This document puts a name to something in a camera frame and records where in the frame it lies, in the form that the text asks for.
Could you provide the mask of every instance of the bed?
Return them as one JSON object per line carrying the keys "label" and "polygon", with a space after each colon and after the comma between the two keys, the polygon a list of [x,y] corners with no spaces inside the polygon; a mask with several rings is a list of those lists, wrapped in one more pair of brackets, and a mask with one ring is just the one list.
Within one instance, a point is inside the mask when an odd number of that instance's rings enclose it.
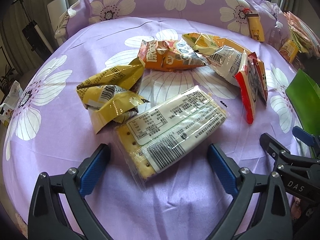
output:
{"label": "bed", "polygon": [[[283,13],[264,0],[80,0],[68,9],[56,32],[65,43],[30,81],[6,135],[4,181],[23,220],[28,222],[40,172],[65,173],[105,143],[112,149],[111,162],[86,200],[114,239],[205,239],[232,200],[207,163],[209,144],[218,143],[240,167],[260,174],[270,173],[273,167],[273,159],[259,144],[262,133],[269,133],[294,155],[308,154],[292,135],[292,127],[301,125],[284,92],[295,71],[273,47],[249,36],[245,8],[259,13],[266,41],[277,20],[284,25],[283,39],[288,37]],[[257,100],[255,120],[249,125],[239,88],[208,66],[174,72],[145,70],[140,94],[150,103],[139,106],[139,112],[200,85],[227,106],[229,117],[142,191],[118,148],[116,124],[95,135],[76,86],[107,68],[129,63],[142,40],[177,40],[191,32],[226,37],[255,51],[266,68],[267,106]],[[249,223],[257,197],[253,196],[239,231]],[[62,202],[72,227],[80,231],[66,200]]]}

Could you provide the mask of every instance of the wall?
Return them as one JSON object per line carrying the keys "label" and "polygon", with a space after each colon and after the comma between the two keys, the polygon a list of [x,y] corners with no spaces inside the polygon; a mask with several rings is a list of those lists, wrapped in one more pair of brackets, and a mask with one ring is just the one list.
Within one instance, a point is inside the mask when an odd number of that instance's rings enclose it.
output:
{"label": "wall", "polygon": [[[8,70],[10,68],[10,66],[13,68],[12,62],[8,57],[8,54],[4,48],[2,38],[0,35],[0,77],[5,75],[6,68]],[[3,96],[4,96],[3,92],[0,91],[0,102],[2,102]]]}
{"label": "wall", "polygon": [[320,19],[308,0],[300,0],[297,16],[320,37]]}

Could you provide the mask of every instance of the green folder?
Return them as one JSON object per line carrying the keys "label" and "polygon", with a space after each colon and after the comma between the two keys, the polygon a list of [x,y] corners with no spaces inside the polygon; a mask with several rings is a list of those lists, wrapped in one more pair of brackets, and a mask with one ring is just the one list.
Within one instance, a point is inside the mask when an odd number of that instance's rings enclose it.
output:
{"label": "green folder", "polygon": [[300,69],[285,92],[303,129],[320,135],[320,88],[317,83]]}

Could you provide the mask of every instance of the plastic water bottle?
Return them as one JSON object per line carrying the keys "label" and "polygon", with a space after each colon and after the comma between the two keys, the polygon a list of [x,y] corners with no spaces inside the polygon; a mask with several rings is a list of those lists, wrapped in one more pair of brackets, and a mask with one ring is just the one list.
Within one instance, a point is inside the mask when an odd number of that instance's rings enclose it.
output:
{"label": "plastic water bottle", "polygon": [[281,22],[276,22],[275,28],[272,30],[270,39],[268,44],[274,47],[276,50],[279,51],[281,48],[281,41],[282,41],[282,35],[281,35],[281,29],[283,28],[283,24]]}

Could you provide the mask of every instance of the plastic wrapper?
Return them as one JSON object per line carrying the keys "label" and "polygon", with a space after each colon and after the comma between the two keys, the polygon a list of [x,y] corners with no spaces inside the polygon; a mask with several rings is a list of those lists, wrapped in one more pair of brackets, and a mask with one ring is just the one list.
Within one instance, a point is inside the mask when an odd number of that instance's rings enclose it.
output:
{"label": "plastic wrapper", "polygon": [[210,63],[210,68],[232,85],[239,87],[235,74],[238,73],[241,57],[241,52],[229,46],[223,46],[211,56],[206,56],[206,59]]}
{"label": "plastic wrapper", "polygon": [[142,41],[138,57],[145,63],[145,68],[167,72],[205,65],[183,39]]}
{"label": "plastic wrapper", "polygon": [[182,38],[195,52],[202,55],[212,55],[219,49],[215,42],[215,39],[220,38],[219,36],[204,33],[186,33],[182,35]]}
{"label": "plastic wrapper", "polygon": [[229,40],[227,38],[217,38],[217,39],[215,39],[215,42],[217,43],[217,45],[219,47],[229,46],[229,47],[232,47],[241,53],[243,53],[245,51],[247,53],[247,55],[249,55],[251,53],[250,50],[246,49],[245,47],[242,47],[238,43],[235,43],[234,41]]}
{"label": "plastic wrapper", "polygon": [[198,86],[116,128],[124,158],[138,185],[193,150],[227,118]]}
{"label": "plastic wrapper", "polygon": [[253,64],[250,64],[246,52],[242,54],[239,72],[236,79],[240,85],[241,98],[247,111],[247,123],[252,124],[256,112],[257,100],[257,72]]}
{"label": "plastic wrapper", "polygon": [[268,87],[267,87],[267,79],[266,79],[266,71],[264,68],[264,63],[262,60],[258,59],[255,52],[249,54],[248,58],[252,60],[253,65],[255,66],[255,70],[257,71],[258,90],[263,98],[265,105],[267,106]]}
{"label": "plastic wrapper", "polygon": [[76,87],[88,109],[95,133],[111,120],[123,123],[137,112],[137,106],[148,102],[138,95],[144,66],[139,58],[129,65],[119,65],[98,73]]}
{"label": "plastic wrapper", "polygon": [[292,40],[287,40],[279,50],[280,55],[289,63],[293,62],[298,52],[299,49]]}

